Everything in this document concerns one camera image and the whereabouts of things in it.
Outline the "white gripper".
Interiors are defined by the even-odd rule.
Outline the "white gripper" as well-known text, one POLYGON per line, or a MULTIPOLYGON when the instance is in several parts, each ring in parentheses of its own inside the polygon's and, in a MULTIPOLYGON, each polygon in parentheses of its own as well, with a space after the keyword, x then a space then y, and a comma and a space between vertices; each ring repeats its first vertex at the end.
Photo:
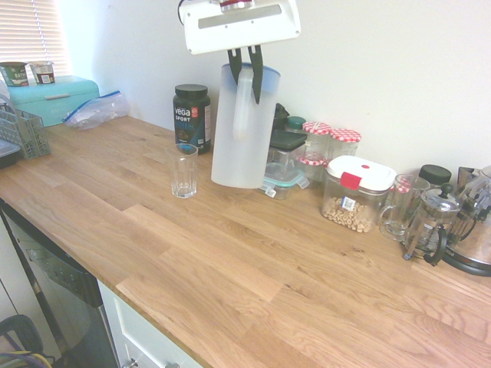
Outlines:
POLYGON ((228 50, 236 85, 242 70, 241 48, 248 47, 257 104, 263 76, 260 45, 296 38, 301 32, 295 1, 184 1, 183 26, 191 54, 228 50))

